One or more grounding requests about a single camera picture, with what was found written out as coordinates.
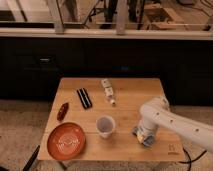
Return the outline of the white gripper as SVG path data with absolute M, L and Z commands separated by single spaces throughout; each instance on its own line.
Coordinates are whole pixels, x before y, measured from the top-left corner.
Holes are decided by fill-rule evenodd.
M 142 140 L 149 135 L 153 135 L 155 137 L 155 133 L 145 128 L 142 123 L 139 123 L 132 130 L 132 134 L 136 136 L 138 142 L 142 144 Z

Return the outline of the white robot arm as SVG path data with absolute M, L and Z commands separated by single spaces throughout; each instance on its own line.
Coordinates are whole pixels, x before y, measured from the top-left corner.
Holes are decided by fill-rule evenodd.
M 172 113 L 166 98 L 155 97 L 145 102 L 140 107 L 140 116 L 132 130 L 140 144 L 151 146 L 158 127 L 162 126 L 213 153 L 213 126 Z

